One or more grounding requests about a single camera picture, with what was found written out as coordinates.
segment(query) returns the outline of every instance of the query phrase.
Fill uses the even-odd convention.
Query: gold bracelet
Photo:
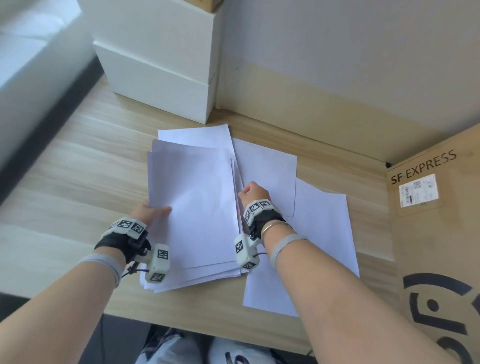
[[[264,228],[262,229],[262,232],[260,233],[260,240],[263,240],[263,236],[267,232],[267,230],[269,228],[271,228],[272,226],[275,226],[275,225],[285,225],[285,226],[288,226],[289,228],[291,228],[293,230],[293,228],[289,224],[287,224],[285,221],[276,220],[276,221],[272,222],[271,224],[269,224],[267,226],[264,226]]]

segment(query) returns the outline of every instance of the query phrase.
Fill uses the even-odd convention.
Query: person's leg
[[[287,364],[274,351],[243,342],[214,338],[208,364]]]
[[[153,335],[135,364],[202,364],[200,349],[189,333],[168,329],[164,336]]]

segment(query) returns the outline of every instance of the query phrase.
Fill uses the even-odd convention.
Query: cardboard box
[[[216,7],[222,0],[185,0],[196,7],[203,9],[207,12],[214,12]]]
[[[78,0],[93,38],[180,76],[209,84],[219,68],[223,6],[184,0]]]
[[[402,313],[480,363],[480,125],[387,172]]]
[[[115,93],[206,124],[215,101],[216,75],[202,84],[97,41],[94,46]]]

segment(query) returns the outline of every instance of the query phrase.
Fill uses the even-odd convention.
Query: table surface
[[[232,137],[297,155],[300,179],[348,196],[360,277],[396,307],[385,164],[214,110],[208,125],[224,123]],[[67,272],[112,221],[147,198],[146,153],[157,129],[200,126],[114,94],[103,77],[0,207],[0,291],[33,297]],[[245,275],[161,294],[138,279],[122,280],[106,313],[291,352],[311,349],[298,318],[242,306]]]

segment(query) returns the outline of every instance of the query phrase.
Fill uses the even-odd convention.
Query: hand
[[[137,207],[130,214],[130,217],[140,220],[141,222],[146,224],[148,228],[153,224],[156,219],[166,218],[171,211],[172,208],[170,206],[151,208],[148,205],[147,201],[143,201],[142,203],[137,205]]]
[[[267,199],[272,201],[270,195],[268,194],[268,191],[263,187],[257,185],[255,182],[250,182],[249,184],[247,184],[243,191],[239,192],[239,197],[243,208],[245,208],[250,202],[255,200]]]

